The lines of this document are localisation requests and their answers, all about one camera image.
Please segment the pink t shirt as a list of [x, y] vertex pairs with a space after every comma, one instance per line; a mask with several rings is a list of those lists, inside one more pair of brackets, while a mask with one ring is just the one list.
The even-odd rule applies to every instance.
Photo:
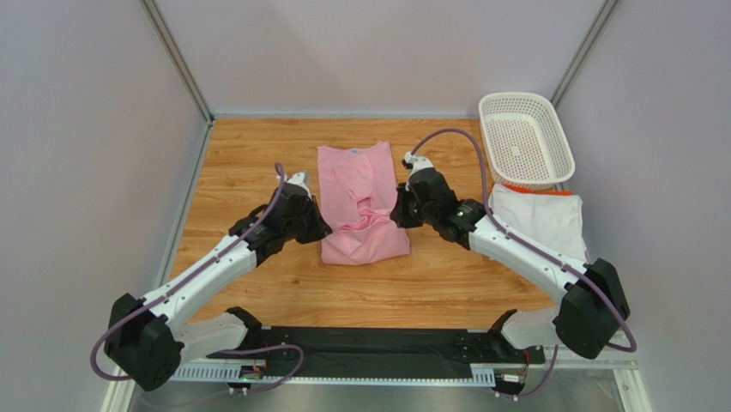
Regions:
[[396, 170], [391, 146], [317, 148], [321, 214], [332, 234], [322, 241], [322, 260], [333, 265], [373, 264], [407, 256], [410, 239], [391, 220]]

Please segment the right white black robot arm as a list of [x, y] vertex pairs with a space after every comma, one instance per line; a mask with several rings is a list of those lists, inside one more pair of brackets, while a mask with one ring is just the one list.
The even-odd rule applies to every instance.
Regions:
[[442, 239], [515, 271], [554, 302], [543, 310], [508, 311], [493, 324], [512, 350], [563, 345], [590, 360], [605, 348], [636, 350], [634, 339], [624, 347], [612, 341], [627, 328], [630, 310], [611, 263], [570, 259], [511, 230], [482, 203], [458, 199], [432, 167], [397, 186], [390, 217], [403, 228], [432, 227]]

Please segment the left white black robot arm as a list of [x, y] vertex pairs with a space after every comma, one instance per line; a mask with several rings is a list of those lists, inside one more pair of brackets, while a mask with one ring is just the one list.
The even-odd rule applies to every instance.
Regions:
[[331, 233], [311, 194], [309, 176], [295, 173], [269, 204], [237, 221], [216, 247], [182, 275], [113, 305], [105, 355], [144, 391], [167, 382], [184, 364], [212, 354], [260, 352], [261, 323], [240, 307], [216, 318], [191, 318], [230, 283], [283, 250], [288, 241], [318, 242]]

